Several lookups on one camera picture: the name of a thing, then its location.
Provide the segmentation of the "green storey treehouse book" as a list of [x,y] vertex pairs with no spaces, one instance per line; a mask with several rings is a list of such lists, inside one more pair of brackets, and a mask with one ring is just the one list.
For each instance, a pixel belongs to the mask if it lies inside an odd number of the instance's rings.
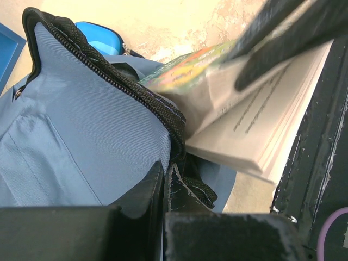
[[325,43],[277,65],[243,91],[235,89],[248,56],[223,64],[227,41],[181,55],[141,84],[184,114],[188,153],[276,183],[270,166],[294,136],[331,48]]

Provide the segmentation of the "blue student backpack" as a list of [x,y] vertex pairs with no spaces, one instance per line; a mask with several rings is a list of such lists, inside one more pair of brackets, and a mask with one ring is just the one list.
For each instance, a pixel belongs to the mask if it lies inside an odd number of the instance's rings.
[[160,63],[104,56],[68,18],[22,15],[32,71],[1,97],[1,206],[107,206],[154,163],[214,212],[235,171],[185,152],[186,119],[139,83]]

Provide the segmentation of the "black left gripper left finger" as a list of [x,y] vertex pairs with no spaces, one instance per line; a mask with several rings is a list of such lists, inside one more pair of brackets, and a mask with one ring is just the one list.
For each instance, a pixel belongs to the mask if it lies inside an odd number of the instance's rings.
[[157,161],[108,206],[1,209],[1,260],[160,260],[164,170]]

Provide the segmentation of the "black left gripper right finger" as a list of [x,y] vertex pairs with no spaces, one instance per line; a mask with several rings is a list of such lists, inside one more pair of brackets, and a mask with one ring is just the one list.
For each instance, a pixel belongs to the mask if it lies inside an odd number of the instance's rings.
[[210,211],[173,164],[164,189],[164,260],[306,260],[293,224],[274,214]]

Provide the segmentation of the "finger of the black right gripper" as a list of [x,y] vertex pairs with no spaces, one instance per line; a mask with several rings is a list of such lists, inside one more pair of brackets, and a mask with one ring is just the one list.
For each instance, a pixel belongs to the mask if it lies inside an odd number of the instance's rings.
[[[246,54],[300,4],[301,1],[267,1],[236,44],[234,56]],[[280,36],[251,54],[235,81],[235,89],[243,91],[281,62],[344,35],[347,1],[315,1]]]
[[231,62],[244,55],[249,58],[279,58],[269,42],[280,37],[312,5],[312,1],[266,1],[248,28],[223,59]]

